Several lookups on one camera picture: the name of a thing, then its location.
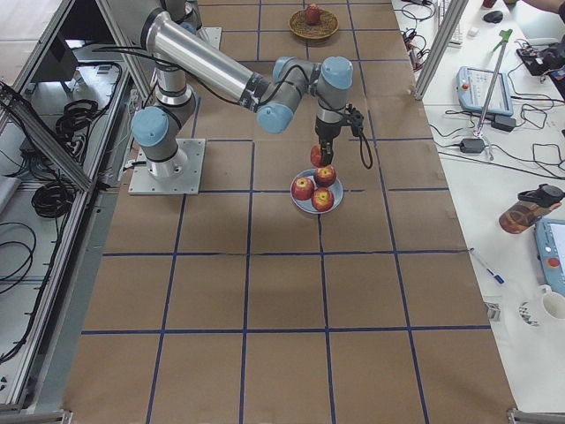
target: metal base plate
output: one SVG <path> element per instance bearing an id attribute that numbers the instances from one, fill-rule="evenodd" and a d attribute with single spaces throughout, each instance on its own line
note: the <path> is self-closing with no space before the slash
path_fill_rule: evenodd
<path id="1" fill-rule="evenodd" d="M 220 26 L 204 26 L 200 29 L 200 38 L 215 49 L 220 49 L 222 28 Z"/>
<path id="2" fill-rule="evenodd" d="M 206 140 L 177 139 L 177 143 L 188 156 L 185 171 L 178 176 L 158 180 L 149 173 L 147 166 L 136 166 L 130 183 L 130 194 L 198 194 Z M 142 151 L 139 152 L 137 160 L 146 161 Z"/>

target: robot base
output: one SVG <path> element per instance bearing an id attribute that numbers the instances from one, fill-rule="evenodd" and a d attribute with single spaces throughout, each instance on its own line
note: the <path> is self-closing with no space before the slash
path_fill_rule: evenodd
<path id="1" fill-rule="evenodd" d="M 198 194 L 206 140 L 177 139 L 177 143 L 178 147 L 188 156 L 183 173 L 171 178 L 156 179 L 151 175 L 147 166 L 138 165 L 133 170 L 129 194 Z M 137 161 L 146 161 L 142 151 L 138 153 Z"/>

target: red apple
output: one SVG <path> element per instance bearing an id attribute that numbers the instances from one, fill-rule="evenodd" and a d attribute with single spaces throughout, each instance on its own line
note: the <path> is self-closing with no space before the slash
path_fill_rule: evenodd
<path id="1" fill-rule="evenodd" d="M 310 163 L 314 165 L 316 168 L 322 166 L 321 164 L 321 144 L 316 144 L 310 150 Z"/>
<path id="2" fill-rule="evenodd" d="M 326 187 L 317 188 L 312 195 L 312 206 L 318 212 L 326 212 L 334 206 L 334 194 Z"/>
<path id="3" fill-rule="evenodd" d="M 317 25 L 320 23 L 321 10 L 316 3 L 308 4 L 304 11 L 304 20 L 308 25 Z"/>
<path id="4" fill-rule="evenodd" d="M 334 184 L 336 178 L 337 172 L 332 165 L 316 168 L 314 171 L 314 181 L 320 187 L 330 187 Z"/>
<path id="5" fill-rule="evenodd" d="M 297 201 L 307 201 L 314 193 L 314 182 L 308 177 L 295 178 L 290 193 Z"/>

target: wicker bowl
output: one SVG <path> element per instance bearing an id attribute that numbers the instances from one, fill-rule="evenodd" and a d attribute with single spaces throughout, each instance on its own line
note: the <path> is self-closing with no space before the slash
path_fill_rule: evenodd
<path id="1" fill-rule="evenodd" d="M 339 22 L 331 11 L 320 9 L 320 22 L 308 25 L 305 21 L 305 11 L 297 11 L 290 18 L 290 30 L 303 40 L 322 41 L 331 37 L 337 31 Z"/>

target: white table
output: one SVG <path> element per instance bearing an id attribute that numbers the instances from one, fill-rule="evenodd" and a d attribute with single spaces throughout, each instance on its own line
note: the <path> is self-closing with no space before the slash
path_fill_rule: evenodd
<path id="1" fill-rule="evenodd" d="M 469 1 L 460 24 L 464 35 L 463 46 L 460 49 L 447 49 L 424 97 L 430 124 L 436 125 L 443 133 L 469 124 L 467 117 L 444 114 L 445 110 L 461 109 L 455 91 L 458 69 L 461 66 L 493 69 L 499 50 L 495 53 L 492 53 L 492 50 L 501 39 L 498 35 L 501 30 L 513 30 L 501 71 L 507 72 L 521 63 L 516 55 L 518 45 L 514 40 L 523 38 L 524 35 L 506 5 L 498 1 L 494 6 L 493 10 L 504 13 L 504 20 L 494 25 L 482 20 L 488 10 L 481 8 L 481 3 L 479 0 Z M 405 4 L 400 0 L 393 0 L 395 9 L 400 9 Z M 418 7 L 412 6 L 410 10 L 418 12 Z M 419 16 L 426 14 L 427 11 L 422 10 Z M 396 16 L 401 29 L 413 27 L 413 20 L 407 19 L 400 12 L 397 12 Z M 478 34 L 474 38 L 467 36 L 470 27 L 478 28 Z M 418 33 L 428 40 L 428 46 L 436 29 L 435 19 L 418 23 Z M 561 99 L 551 80 L 540 83 L 539 77 L 530 76 L 524 66 L 512 72 L 512 78 L 517 91 L 546 94 Z M 521 103 L 514 101 L 514 106 L 514 117 L 517 117 Z M 564 127 L 565 107 L 560 106 L 548 112 L 546 127 L 543 130 L 533 130 L 528 124 L 506 133 L 486 125 L 484 135 L 492 143 L 519 157 L 531 158 L 533 142 L 557 143 L 565 155 L 565 139 L 561 134 Z M 445 139 L 433 131 L 437 143 L 448 145 L 458 143 L 463 136 L 471 136 L 472 130 L 458 134 L 460 136 L 454 139 Z M 458 148 L 438 150 L 460 155 Z M 551 148 L 542 148 L 537 153 L 546 159 L 556 158 L 555 151 Z M 486 153 L 467 157 L 488 161 Z M 496 148 L 493 150 L 493 157 L 496 163 L 524 170 L 542 171 L 532 165 L 510 159 Z M 441 163 L 467 246 L 475 247 L 489 265 L 506 280 L 505 284 L 498 284 L 473 260 L 485 301 L 492 301 L 501 306 L 501 320 L 492 322 L 492 327 L 516 405 L 524 412 L 565 412 L 565 328 L 543 325 L 533 328 L 525 324 L 517 312 L 518 306 L 534 297 L 539 290 L 538 286 L 545 282 L 537 259 L 533 229 L 521 235 L 511 235 L 503 231 L 498 224 L 499 215 L 516 201 L 519 192 L 535 189 L 542 183 L 565 190 L 565 183 L 445 155 L 441 155 Z M 554 219 L 565 219 L 565 207 L 555 210 L 550 216 Z"/>

